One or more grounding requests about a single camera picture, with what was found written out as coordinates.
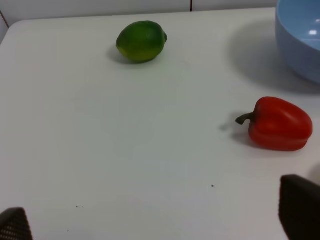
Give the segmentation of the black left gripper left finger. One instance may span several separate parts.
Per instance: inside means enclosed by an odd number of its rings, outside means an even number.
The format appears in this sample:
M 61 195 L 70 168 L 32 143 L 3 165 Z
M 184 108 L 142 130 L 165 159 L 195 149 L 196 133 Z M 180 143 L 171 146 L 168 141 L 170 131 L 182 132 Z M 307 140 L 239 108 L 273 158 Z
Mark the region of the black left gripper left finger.
M 33 240 L 23 207 L 12 207 L 0 214 L 0 240 Z

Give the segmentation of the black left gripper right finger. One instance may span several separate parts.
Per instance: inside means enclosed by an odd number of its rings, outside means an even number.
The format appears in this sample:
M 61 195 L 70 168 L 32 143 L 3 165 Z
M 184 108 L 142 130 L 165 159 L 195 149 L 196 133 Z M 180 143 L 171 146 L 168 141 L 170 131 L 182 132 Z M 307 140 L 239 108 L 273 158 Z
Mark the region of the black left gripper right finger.
M 280 179 L 278 216 L 290 240 L 320 238 L 320 186 L 298 175 Z

